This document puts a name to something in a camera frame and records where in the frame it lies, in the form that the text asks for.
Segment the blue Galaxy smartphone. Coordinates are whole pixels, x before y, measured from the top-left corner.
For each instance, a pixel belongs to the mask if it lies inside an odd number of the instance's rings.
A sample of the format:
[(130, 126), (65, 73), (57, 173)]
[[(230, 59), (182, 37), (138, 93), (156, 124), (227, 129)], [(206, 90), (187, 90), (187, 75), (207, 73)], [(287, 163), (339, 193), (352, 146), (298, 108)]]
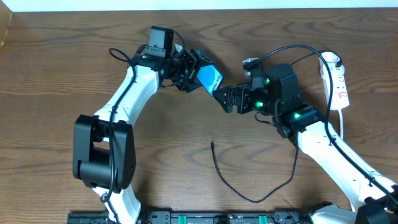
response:
[(221, 86), (224, 75), (215, 65), (207, 65), (199, 69), (197, 78), (209, 95), (213, 96), (213, 91)]

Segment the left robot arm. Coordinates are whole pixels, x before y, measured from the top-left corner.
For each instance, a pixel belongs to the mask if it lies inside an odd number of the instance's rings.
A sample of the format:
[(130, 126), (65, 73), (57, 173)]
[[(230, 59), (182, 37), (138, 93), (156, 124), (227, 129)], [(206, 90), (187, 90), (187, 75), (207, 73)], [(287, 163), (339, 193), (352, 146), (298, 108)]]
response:
[(133, 127), (145, 104), (165, 79), (180, 91), (204, 87), (212, 94), (224, 76), (201, 50), (174, 45), (142, 45), (133, 57), (123, 54), (127, 73), (111, 99), (93, 116), (80, 115), (73, 137), (73, 176), (92, 188), (113, 223), (136, 223), (141, 203), (131, 181), (136, 169)]

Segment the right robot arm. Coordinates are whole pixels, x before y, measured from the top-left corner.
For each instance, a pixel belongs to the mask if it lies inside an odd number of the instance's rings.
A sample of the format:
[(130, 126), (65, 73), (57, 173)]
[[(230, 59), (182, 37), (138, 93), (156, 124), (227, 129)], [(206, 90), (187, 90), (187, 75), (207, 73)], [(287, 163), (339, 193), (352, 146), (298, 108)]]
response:
[(397, 184), (373, 169), (350, 148), (316, 108), (303, 102), (289, 64), (251, 70), (251, 81), (227, 86), (213, 97), (230, 113), (257, 111), (272, 117), (277, 132), (310, 156), (347, 196), (351, 210), (332, 203), (316, 206), (305, 223), (397, 223)]

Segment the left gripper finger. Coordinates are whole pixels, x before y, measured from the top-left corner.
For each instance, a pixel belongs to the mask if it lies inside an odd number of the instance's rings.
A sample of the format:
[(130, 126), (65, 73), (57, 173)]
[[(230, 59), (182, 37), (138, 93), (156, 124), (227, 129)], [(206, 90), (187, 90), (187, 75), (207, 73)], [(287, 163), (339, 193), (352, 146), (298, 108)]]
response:
[(194, 50), (194, 54), (196, 56), (196, 67), (205, 67), (208, 65), (214, 65), (214, 61), (210, 59), (207, 54), (202, 50)]
[(182, 84), (179, 86), (180, 91), (185, 91), (186, 93), (190, 93), (193, 90), (196, 90), (197, 88), (201, 87), (202, 84), (199, 81), (189, 81), (185, 80), (182, 82)]

